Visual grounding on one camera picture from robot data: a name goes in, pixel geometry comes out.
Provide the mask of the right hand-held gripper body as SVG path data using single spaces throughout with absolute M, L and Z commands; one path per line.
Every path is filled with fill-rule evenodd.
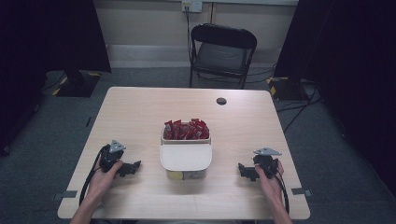
M 278 159 L 274 159 L 274 156 L 281 156 L 282 153 L 269 147 L 256 149 L 253 153 L 255 154 L 253 157 L 253 163 L 260 165 L 267 178 L 273 178 L 276 175 L 278 168 Z

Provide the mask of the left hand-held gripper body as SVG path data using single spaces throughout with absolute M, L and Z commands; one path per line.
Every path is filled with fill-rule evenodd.
M 126 146 L 116 140 L 112 140 L 110 144 L 103 146 L 99 162 L 101 170 L 107 173 L 117 160 L 122 157 L 125 149 Z

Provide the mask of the person's right hand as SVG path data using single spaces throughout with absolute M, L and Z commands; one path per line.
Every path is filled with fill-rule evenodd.
M 255 165 L 255 171 L 260 177 L 261 182 L 261 189 L 262 194 L 266 201 L 270 204 L 280 204 L 283 205 L 282 197 L 283 197 L 283 190 L 282 187 L 279 185 L 278 181 L 276 180 L 281 179 L 284 169 L 282 166 L 281 161 L 277 162 L 277 173 L 276 176 L 268 179 L 264 173 L 264 170 L 260 167 L 259 164 Z

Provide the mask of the person's left hand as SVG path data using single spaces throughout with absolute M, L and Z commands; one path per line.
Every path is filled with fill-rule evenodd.
M 117 160 L 109 171 L 104 172 L 101 169 L 100 164 L 97 163 L 93 170 L 93 176 L 90 181 L 86 197 L 94 198 L 95 200 L 101 200 L 109 190 L 113 180 L 119 176 L 118 170 L 122 165 L 123 161 Z

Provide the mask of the grey tape strip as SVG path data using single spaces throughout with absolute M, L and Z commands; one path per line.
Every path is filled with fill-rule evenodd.
M 291 191 L 293 195 L 304 195 L 306 197 L 311 197 L 313 195 L 310 189 L 294 188 Z
M 77 197 L 76 190 L 64 190 L 62 192 L 57 192 L 53 196 L 54 201 L 61 201 L 64 198 L 76 198 Z

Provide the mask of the white box lid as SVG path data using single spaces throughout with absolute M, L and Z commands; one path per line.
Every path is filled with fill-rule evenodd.
M 169 171 L 201 171 L 212 162 L 210 144 L 163 145 L 160 154 L 161 164 Z

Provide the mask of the white storage box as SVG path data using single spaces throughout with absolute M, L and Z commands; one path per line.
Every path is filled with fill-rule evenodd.
M 208 139 L 197 139 L 197 140 L 165 140 L 163 138 L 163 132 L 162 132 L 161 146 L 163 146 L 163 145 L 191 145 L 191 144 L 210 144 L 211 145 L 211 136 Z M 167 173 L 167 176 L 171 179 L 192 180 L 192 179 L 205 178 L 206 169 L 201 170 L 201 171 L 189 171 L 189 172 L 166 170 L 166 173 Z

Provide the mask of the bunch of red packets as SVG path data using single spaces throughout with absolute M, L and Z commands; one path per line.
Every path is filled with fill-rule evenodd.
M 165 140 L 197 140 L 208 139 L 210 131 L 206 123 L 201 119 L 190 121 L 166 121 L 164 124 L 163 138 Z

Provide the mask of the black stand base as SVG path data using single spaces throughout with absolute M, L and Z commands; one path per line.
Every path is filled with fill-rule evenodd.
M 306 101 L 308 99 L 302 84 L 289 77 L 269 77 L 266 82 L 269 92 L 276 100 Z
M 53 92 L 54 96 L 89 98 L 101 77 L 98 73 L 79 70 L 66 71 L 65 74 L 66 78 Z

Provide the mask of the black folding chair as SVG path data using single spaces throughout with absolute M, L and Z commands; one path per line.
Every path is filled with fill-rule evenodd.
M 230 77 L 245 87 L 257 38 L 250 31 L 213 23 L 196 25 L 191 30 L 190 81 L 201 73 Z

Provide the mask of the dark curtain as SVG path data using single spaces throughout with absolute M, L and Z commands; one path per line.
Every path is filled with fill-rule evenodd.
M 111 71 L 94 0 L 0 0 L 0 156 L 59 70 Z
M 319 84 L 396 196 L 396 0 L 298 0 L 275 74 Z

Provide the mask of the white wall socket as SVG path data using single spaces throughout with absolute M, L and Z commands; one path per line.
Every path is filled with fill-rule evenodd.
M 181 10 L 183 12 L 201 13 L 203 11 L 203 2 L 201 0 L 182 0 Z

